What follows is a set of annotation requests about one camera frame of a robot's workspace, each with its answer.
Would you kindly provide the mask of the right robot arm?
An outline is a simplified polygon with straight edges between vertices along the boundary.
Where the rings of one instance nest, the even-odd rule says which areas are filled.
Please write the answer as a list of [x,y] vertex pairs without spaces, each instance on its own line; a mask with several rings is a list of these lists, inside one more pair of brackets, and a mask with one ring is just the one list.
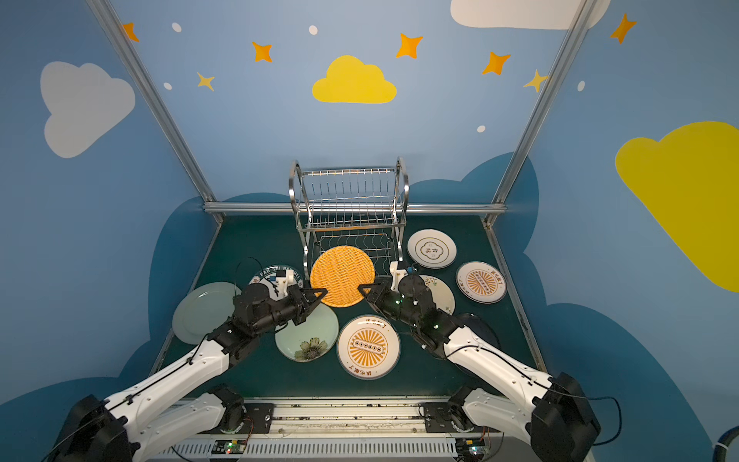
[[361,284],[359,293],[384,318],[405,323],[433,356],[473,373],[502,393],[482,389],[462,398],[462,413],[531,446],[542,461],[589,461],[602,426],[580,383],[567,373],[552,377],[527,367],[487,343],[467,323],[439,309],[419,275],[396,289],[389,281]]

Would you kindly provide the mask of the plain pale green plate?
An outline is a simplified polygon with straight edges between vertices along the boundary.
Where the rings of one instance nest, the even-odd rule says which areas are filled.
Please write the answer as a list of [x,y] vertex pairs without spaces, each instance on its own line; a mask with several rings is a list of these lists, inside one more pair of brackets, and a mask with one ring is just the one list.
[[240,293],[241,290],[229,282],[209,283],[194,289],[174,312],[174,336],[185,344],[197,345],[233,315],[233,298]]

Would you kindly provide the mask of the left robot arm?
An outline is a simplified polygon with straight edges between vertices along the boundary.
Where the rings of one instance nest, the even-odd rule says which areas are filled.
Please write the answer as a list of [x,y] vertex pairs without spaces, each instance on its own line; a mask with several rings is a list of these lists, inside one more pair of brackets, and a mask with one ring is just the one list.
[[292,284],[273,300],[260,283],[233,298],[234,312],[179,360],[104,400],[82,398],[69,411],[47,461],[146,461],[206,429],[218,427],[237,402],[205,394],[181,411],[171,406],[192,390],[244,361],[263,334],[303,323],[327,295]]

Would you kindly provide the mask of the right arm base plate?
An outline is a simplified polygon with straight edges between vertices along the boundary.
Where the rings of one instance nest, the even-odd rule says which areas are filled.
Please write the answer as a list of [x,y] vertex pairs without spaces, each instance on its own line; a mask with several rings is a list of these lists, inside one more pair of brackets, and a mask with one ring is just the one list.
[[427,433],[463,433],[475,428],[455,403],[424,402],[420,410]]

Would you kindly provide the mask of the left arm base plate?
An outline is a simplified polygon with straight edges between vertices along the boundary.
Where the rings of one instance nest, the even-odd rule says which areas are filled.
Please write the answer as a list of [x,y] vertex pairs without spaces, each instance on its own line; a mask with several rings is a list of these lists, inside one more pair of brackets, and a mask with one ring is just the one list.
[[217,428],[223,434],[267,434],[271,430],[274,404],[248,402],[226,409]]

